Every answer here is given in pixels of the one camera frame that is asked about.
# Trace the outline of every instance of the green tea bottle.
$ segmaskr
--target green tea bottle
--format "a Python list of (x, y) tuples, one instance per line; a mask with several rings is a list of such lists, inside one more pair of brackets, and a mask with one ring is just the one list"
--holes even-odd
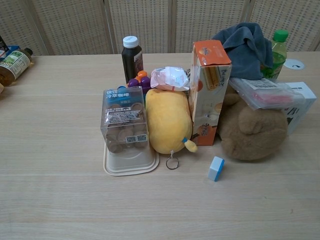
[(287, 58), (287, 49), (285, 42), (289, 32), (287, 30), (278, 29), (274, 32), (273, 39), (271, 40), (272, 44), (272, 57), (273, 57), (273, 66), (262, 67), (261, 72), (263, 76), (267, 79), (277, 79), (283, 64)]

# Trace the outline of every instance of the plastic bag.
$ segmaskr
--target plastic bag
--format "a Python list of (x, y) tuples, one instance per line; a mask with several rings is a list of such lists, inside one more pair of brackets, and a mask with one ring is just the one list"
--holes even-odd
[(284, 109), (305, 102), (304, 96), (294, 92), (287, 84), (266, 78), (248, 80), (232, 77), (229, 83), (253, 110)]
[(171, 91), (189, 90), (189, 80), (182, 67), (166, 66), (151, 73), (151, 88)]

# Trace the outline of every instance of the barcode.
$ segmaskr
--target barcode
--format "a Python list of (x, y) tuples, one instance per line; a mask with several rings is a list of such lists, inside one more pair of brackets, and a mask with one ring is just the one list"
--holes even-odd
[(125, 141), (127, 144), (135, 143), (137, 141), (136, 136), (127, 136), (125, 137)]
[(145, 142), (147, 141), (147, 134), (137, 135), (137, 142)]
[(267, 89), (267, 88), (274, 88), (274, 85), (254, 85), (256, 88), (261, 88), (261, 89)]

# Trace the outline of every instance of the brown teddy bear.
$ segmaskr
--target brown teddy bear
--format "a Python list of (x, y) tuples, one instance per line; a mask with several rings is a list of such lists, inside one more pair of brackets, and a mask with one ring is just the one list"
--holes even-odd
[(247, 161), (264, 158), (278, 149), (287, 129), (287, 119), (280, 110), (252, 110), (228, 86), (217, 128), (228, 156)]

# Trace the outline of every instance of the small blue block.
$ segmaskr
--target small blue block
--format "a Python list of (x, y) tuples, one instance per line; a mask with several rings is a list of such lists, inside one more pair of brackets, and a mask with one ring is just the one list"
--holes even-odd
[(211, 162), (208, 178), (212, 181), (218, 181), (219, 175), (224, 167), (225, 160), (215, 156)]

